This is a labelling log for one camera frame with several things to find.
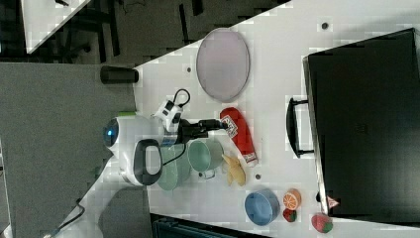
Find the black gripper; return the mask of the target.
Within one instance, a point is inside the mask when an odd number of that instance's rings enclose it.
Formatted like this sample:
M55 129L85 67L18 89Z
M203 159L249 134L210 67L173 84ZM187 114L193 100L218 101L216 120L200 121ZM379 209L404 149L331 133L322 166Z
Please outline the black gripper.
M207 138L207 131L225 130L228 124L217 119L200 120L198 123L189 123L185 119L181 119L178 126L177 143L186 144L189 141Z

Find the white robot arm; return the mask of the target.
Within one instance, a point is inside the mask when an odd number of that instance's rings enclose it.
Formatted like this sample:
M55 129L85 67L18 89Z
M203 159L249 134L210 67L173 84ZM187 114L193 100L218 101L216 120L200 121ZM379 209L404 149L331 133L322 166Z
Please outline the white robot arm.
M99 217L105 206L121 189L148 186L156 183L162 173L162 148L186 145L187 142L207 138L210 131L227 129L218 119L204 119L196 123L181 119L176 113L172 119L142 115L113 118L104 131L104 144L113 154L96 182L106 192Z

